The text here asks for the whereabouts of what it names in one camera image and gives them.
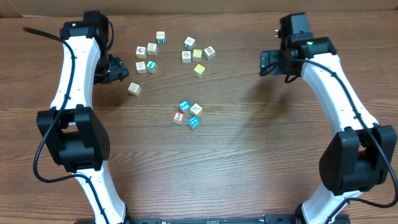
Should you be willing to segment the blue letter H block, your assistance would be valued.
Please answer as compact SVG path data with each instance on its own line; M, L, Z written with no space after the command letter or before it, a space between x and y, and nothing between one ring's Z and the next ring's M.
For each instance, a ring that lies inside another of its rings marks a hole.
M201 121L197 116L193 116L188 120L188 125L194 130L201 125Z

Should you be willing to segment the red number 3 block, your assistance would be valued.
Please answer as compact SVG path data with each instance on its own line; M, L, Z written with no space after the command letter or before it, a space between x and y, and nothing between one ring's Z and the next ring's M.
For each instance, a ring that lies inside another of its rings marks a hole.
M172 119L173 123L182 124L184 116L184 113L176 111Z

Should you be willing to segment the blue number 5 block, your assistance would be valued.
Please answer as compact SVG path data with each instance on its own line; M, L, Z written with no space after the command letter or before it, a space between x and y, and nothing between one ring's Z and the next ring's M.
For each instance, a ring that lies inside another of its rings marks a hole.
M191 105L187 100L183 100L178 104L178 107L181 112L186 113L187 111L190 110Z

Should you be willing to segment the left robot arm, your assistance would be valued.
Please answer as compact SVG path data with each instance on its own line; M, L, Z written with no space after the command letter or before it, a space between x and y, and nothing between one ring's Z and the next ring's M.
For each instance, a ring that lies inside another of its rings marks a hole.
M129 223L128 209L111 178L108 132L93 111L93 87L121 81L129 71L118 57L109 54L114 29L99 11L86 11L81 21L66 22L58 36L26 27L26 32L48 37L63 44L60 82L49 110L37 113L43 137L34 157L33 171L40 181L38 160L44 146L54 163L68 172L60 182L76 179L93 209L93 223Z

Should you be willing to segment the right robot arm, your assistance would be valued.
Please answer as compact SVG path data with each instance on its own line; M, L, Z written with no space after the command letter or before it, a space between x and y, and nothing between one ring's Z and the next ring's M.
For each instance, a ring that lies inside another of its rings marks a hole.
M260 76L302 78L313 90L328 118L333 138L320 158L321 184L292 215L265 215L266 223L349 223L345 206L397 176L391 160L397 142L392 126L382 126L350 85L335 46L313 36L304 12L280 19L277 50L263 51Z

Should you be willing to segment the plain block red car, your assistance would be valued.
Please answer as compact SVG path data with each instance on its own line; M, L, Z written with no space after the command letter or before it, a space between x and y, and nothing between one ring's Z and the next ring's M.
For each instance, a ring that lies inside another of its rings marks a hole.
M198 103L195 103L193 106L191 106L190 112L194 116L199 116L202 114L203 108Z

